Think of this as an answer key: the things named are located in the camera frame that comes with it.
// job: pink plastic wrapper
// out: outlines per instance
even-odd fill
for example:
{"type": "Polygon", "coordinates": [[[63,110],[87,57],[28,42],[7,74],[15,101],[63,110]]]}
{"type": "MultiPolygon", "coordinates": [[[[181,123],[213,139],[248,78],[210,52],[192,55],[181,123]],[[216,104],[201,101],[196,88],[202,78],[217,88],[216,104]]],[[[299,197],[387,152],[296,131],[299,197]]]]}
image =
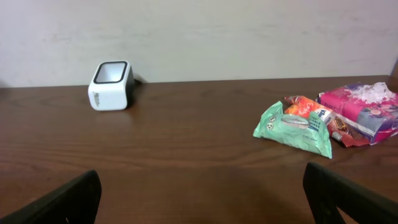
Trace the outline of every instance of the pink plastic wrapper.
{"type": "Polygon", "coordinates": [[[375,144],[398,132],[398,97],[376,103],[352,97],[351,92],[362,86],[346,85],[320,93],[317,102],[332,109],[337,117],[375,144]]]}

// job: white wall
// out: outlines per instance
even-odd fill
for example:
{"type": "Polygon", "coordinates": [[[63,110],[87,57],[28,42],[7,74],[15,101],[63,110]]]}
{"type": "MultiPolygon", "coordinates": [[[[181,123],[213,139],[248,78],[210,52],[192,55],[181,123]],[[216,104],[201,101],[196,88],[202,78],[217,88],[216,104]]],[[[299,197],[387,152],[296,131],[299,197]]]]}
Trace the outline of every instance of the white wall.
{"type": "Polygon", "coordinates": [[[0,0],[0,83],[87,85],[388,74],[397,0],[0,0]]]}

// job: white box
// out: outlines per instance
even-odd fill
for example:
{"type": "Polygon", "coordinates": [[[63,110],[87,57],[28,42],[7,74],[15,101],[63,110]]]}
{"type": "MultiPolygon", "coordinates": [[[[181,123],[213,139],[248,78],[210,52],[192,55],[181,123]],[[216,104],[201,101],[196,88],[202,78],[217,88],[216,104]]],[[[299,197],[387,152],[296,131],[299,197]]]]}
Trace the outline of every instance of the white box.
{"type": "Polygon", "coordinates": [[[132,102],[134,78],[127,61],[100,64],[88,86],[88,98],[94,110],[123,110],[132,102]]]}

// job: label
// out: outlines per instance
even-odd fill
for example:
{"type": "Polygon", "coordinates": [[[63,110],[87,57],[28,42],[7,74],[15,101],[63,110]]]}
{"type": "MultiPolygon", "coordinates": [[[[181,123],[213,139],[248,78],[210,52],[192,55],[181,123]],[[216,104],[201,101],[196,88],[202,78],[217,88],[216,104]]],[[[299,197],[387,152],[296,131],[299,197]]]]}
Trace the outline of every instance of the label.
{"type": "Polygon", "coordinates": [[[338,132],[334,132],[333,134],[331,134],[332,138],[336,139],[337,141],[341,141],[341,138],[343,137],[341,134],[339,134],[338,132]]]}
{"type": "Polygon", "coordinates": [[[316,114],[318,114],[319,118],[324,122],[325,125],[328,126],[328,124],[333,121],[335,118],[335,115],[330,110],[326,110],[324,108],[318,108],[315,110],[316,114]]]}
{"type": "Polygon", "coordinates": [[[97,106],[99,106],[99,105],[100,105],[100,94],[99,94],[99,93],[96,93],[96,92],[93,92],[93,95],[94,95],[95,104],[96,104],[97,106]]]}
{"type": "Polygon", "coordinates": [[[320,125],[321,125],[320,121],[310,119],[310,127],[309,128],[319,131],[320,125]]]}

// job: orange snack bag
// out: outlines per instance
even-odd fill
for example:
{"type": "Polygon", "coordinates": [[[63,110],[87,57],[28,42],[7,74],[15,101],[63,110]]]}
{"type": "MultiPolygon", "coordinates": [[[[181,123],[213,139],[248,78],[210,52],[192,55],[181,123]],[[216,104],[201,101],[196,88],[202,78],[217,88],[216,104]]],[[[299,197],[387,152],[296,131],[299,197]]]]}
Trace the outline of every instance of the orange snack bag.
{"type": "Polygon", "coordinates": [[[284,99],[292,104],[291,107],[285,110],[285,113],[287,114],[294,114],[303,118],[308,118],[310,113],[314,111],[326,125],[330,124],[330,122],[335,118],[331,109],[310,100],[305,96],[290,96],[285,97],[284,99]]]}

